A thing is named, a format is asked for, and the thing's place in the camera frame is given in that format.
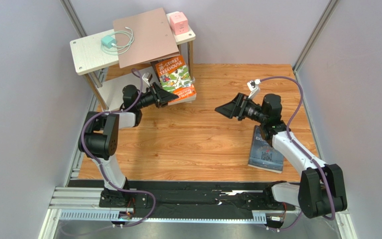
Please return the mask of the blue-grey 1984 book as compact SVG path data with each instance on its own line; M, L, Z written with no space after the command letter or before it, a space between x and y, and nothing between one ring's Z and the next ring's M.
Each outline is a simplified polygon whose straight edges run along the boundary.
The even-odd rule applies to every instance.
M262 139L258 125L254 126L247 165L275 173L283 172L284 156Z

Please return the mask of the orange 78-storey treehouse book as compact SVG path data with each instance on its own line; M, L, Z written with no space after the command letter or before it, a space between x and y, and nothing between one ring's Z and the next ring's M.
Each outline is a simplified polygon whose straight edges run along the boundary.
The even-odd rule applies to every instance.
M191 103L197 97L193 79L182 55L150 62L161 87L178 96L170 101L169 106Z

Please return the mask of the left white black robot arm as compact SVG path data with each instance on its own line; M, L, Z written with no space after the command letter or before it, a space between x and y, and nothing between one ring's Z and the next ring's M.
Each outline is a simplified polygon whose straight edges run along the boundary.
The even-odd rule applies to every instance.
M153 83L145 91L134 85L122 90L123 103L116 112L88 112L78 148L97 165L104 179L100 195L102 208L122 208L131 202L131 191L126 176L121 172L115 153L119 130L139 126L142 108L155 105L162 108L178 95L164 90Z

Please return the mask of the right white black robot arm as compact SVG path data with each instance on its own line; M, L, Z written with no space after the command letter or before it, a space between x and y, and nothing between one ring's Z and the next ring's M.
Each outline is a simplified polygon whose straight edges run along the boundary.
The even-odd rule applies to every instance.
M337 164L328 164L302 145L282 120L281 97L267 94L262 104L238 93L215 111L229 119L250 119L260 124L261 138L281 153L300 175L298 185L280 182L271 187L275 201L299 207L307 218L335 219L347 209L344 175Z

